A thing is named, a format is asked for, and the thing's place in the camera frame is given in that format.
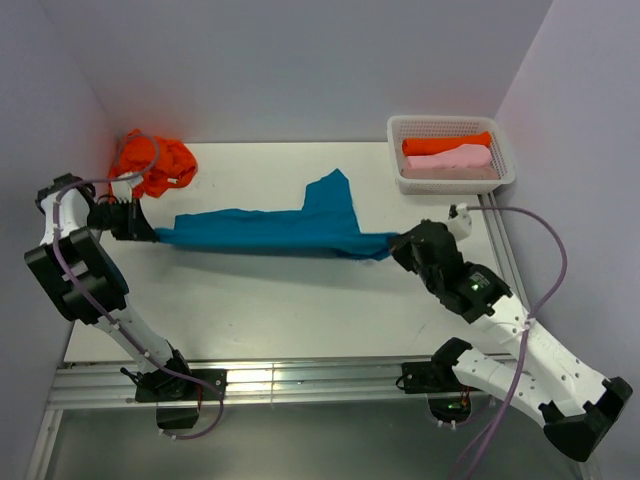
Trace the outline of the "blue t shirt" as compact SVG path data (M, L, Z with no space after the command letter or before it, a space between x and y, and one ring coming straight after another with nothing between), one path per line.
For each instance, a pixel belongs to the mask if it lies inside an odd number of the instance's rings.
M383 260L395 232L363 232L348 178L338 169L306 186L298 210L224 209L175 217L171 228L155 230L176 247L238 253L326 255Z

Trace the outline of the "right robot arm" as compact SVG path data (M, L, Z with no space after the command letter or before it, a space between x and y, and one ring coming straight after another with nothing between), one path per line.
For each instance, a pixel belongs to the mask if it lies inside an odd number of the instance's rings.
M453 337L429 361L403 364L403 390L484 391L531 418L565 456L587 461L618 420L632 387L582 362L529 315L494 271L465 260L449 225L424 220L389 245L394 260L445 309L490 336L516 362L510 367Z

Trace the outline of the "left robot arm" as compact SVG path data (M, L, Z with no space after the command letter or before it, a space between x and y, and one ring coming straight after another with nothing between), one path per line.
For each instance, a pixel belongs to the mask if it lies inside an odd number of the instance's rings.
M45 233L24 260L59 313L117 343L137 365L125 374L139 390L156 399L190 395L194 373L135 311L123 274L100 243L102 232L117 240L157 241L139 201L98 198L92 184L65 174L38 191L36 206L45 217Z

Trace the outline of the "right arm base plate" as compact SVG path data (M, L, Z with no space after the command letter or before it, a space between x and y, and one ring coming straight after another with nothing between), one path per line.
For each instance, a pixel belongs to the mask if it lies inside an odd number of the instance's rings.
M401 364L401 375L395 386L405 394L463 393L477 391L462 384L451 367L433 361L411 361Z

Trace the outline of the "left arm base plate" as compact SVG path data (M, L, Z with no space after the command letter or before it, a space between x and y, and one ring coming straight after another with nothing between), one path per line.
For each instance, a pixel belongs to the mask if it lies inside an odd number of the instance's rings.
M194 369L189 375L215 388L215 392L199 383L157 370L139 376L136 383L136 403L166 403L178 401L218 401L227 386L227 371L224 369Z

